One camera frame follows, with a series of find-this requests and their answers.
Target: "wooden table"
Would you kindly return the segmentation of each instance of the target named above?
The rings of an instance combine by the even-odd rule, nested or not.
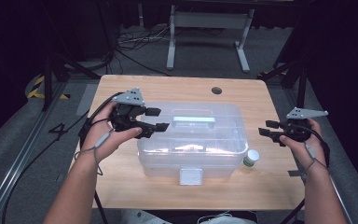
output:
[[[104,208],[289,210],[304,198],[300,177],[288,174],[297,169],[290,149],[258,134],[267,119],[278,120],[263,81],[109,75],[102,77],[90,113],[114,93],[135,87],[146,102],[237,105],[249,147],[258,150],[260,160],[252,168],[241,165],[230,178],[205,178],[201,186],[180,186],[175,178],[146,176],[138,161],[137,140],[131,139],[100,164],[103,176],[98,177],[97,192]],[[223,92],[214,94],[212,87]]]

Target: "hazard stripe tape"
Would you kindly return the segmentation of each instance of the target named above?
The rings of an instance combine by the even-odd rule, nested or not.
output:
[[[30,93],[28,93],[28,98],[40,98],[45,99],[45,94],[38,93],[37,90],[39,89],[42,82],[45,80],[45,76],[40,75],[40,77],[36,80],[34,83],[34,86],[32,87]],[[62,100],[69,100],[71,98],[71,94],[62,94],[60,96],[60,99]]]

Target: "transparent plastic box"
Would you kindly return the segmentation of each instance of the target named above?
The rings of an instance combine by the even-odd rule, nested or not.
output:
[[[165,133],[138,140],[146,175],[197,182],[203,177],[229,177],[242,163],[248,142],[236,105],[158,102],[146,106],[160,108],[161,113],[141,116],[141,121],[170,123]]]

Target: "gray carpet floor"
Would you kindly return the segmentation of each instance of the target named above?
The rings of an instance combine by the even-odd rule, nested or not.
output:
[[[245,54],[251,72],[241,71],[233,43],[241,32],[225,30],[218,35],[192,30],[183,31],[176,37],[175,65],[172,71],[165,69],[169,42],[161,39],[149,43],[141,49],[123,51],[126,55],[155,70],[176,77],[221,77],[255,79],[260,72],[269,71],[275,62],[284,42],[290,35],[291,29],[252,29],[245,43]],[[108,74],[164,76],[160,72],[150,71],[128,58],[116,53],[117,59],[111,62]],[[106,68],[98,69],[97,74],[106,74]],[[277,79],[268,81],[268,90],[280,119],[293,109],[296,99],[296,86],[292,90],[283,90],[276,84]],[[34,85],[30,82],[24,90],[27,94]],[[65,129],[73,124],[90,107],[96,91],[98,80],[92,80],[83,74],[71,75],[63,93],[70,94],[68,100],[58,100],[48,117],[46,125],[37,138],[30,158],[36,156],[56,136],[48,130],[62,123]],[[311,84],[308,83],[305,101],[306,108],[321,110]],[[0,185],[13,161],[19,154],[28,134],[34,127],[35,121],[41,114],[43,99],[29,99],[28,104],[20,109],[0,130]],[[334,178],[342,202],[351,218],[352,223],[358,223],[358,174],[351,165],[344,148],[339,143],[328,118],[318,121],[323,126],[325,141],[332,149],[331,175]],[[84,120],[81,120],[60,141],[50,147],[25,173],[13,192],[7,209],[7,223],[40,223],[57,194],[62,180],[69,169],[72,156],[78,141],[77,132]],[[260,211],[257,212],[259,223],[281,222],[290,211]],[[106,209],[110,223],[119,223],[120,211]],[[102,223],[97,210],[93,211],[92,223]]]

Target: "metal desk leg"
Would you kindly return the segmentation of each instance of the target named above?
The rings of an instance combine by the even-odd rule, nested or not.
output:
[[[250,72],[249,64],[246,61],[245,53],[243,52],[243,45],[245,44],[246,36],[249,33],[249,27],[251,26],[254,13],[255,13],[254,9],[249,10],[248,18],[246,19],[246,22],[245,22],[244,27],[243,27],[243,33],[242,33],[241,42],[240,41],[235,42],[238,57],[240,58],[240,62],[241,62],[242,71],[244,73],[249,73]]]
[[[170,47],[168,49],[167,69],[173,70],[173,63],[175,60],[175,6],[171,6],[171,21],[170,21]]]

